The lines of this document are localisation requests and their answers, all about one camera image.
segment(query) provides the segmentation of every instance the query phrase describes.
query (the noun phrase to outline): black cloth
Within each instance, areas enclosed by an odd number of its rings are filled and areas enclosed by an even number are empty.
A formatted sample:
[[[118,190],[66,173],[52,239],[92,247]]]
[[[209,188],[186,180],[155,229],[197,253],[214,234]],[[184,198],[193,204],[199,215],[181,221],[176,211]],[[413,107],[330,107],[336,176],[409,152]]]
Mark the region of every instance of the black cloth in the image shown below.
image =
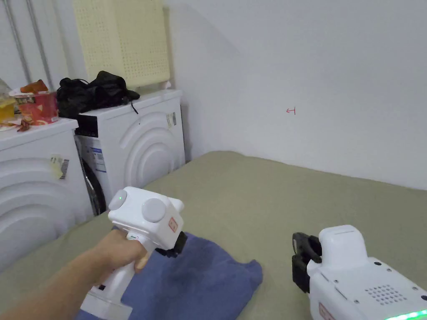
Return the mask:
[[[79,113],[126,105],[140,95],[126,88],[122,77],[100,71],[91,83],[81,79],[64,78],[56,92],[59,116],[76,119]]]

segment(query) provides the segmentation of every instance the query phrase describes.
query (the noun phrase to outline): plastic laundry basket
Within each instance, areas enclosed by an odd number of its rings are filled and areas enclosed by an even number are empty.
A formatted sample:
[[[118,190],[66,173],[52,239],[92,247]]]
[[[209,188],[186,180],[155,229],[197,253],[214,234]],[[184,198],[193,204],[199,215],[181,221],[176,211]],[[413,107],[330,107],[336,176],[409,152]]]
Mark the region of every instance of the plastic laundry basket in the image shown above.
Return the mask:
[[[169,80],[161,0],[74,0],[90,80],[99,71],[119,75],[129,87]]]

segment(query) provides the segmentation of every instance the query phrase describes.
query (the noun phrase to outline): green bedsheet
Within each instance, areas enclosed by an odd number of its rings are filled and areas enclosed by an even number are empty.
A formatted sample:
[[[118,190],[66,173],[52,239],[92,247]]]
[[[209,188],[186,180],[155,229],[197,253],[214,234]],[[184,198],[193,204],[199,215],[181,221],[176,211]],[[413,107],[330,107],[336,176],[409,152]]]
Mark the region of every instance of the green bedsheet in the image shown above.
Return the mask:
[[[264,282],[239,319],[311,319],[292,282],[291,236],[352,224],[368,253],[427,288],[427,192],[245,157],[206,154],[147,189],[181,199],[184,230],[236,260],[256,259]],[[21,259],[0,275],[0,312],[92,247],[111,223],[101,215]]]

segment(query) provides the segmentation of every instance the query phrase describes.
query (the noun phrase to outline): white controller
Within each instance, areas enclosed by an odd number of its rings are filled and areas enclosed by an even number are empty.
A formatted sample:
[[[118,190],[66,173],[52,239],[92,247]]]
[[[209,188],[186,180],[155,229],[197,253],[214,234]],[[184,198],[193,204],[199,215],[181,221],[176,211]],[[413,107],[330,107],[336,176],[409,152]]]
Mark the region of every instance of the white controller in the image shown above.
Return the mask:
[[[119,190],[108,206],[108,218],[118,228],[128,231],[127,239],[139,241],[150,254],[161,249],[163,255],[176,256],[186,237],[181,232],[184,221],[182,201],[155,192],[126,187]],[[178,252],[172,252],[178,245]],[[120,300],[135,274],[134,263],[114,271],[100,286],[93,287],[81,309],[106,320],[128,319],[132,308]]]
[[[427,319],[427,291],[388,264],[368,257],[350,225],[319,237],[294,233],[292,277],[309,294],[314,320]]]

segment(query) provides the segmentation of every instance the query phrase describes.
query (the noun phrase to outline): gray button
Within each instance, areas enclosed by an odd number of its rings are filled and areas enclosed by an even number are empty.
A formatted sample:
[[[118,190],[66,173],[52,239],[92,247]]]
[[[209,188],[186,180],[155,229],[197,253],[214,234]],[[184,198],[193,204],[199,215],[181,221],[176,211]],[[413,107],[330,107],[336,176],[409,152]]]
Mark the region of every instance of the gray button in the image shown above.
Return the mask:
[[[108,208],[111,211],[119,209],[125,202],[127,196],[128,193],[125,190],[121,189],[117,191],[116,195],[113,197],[110,204],[108,205]]]
[[[163,219],[165,214],[166,206],[160,199],[152,198],[142,205],[142,216],[148,222],[157,223]]]

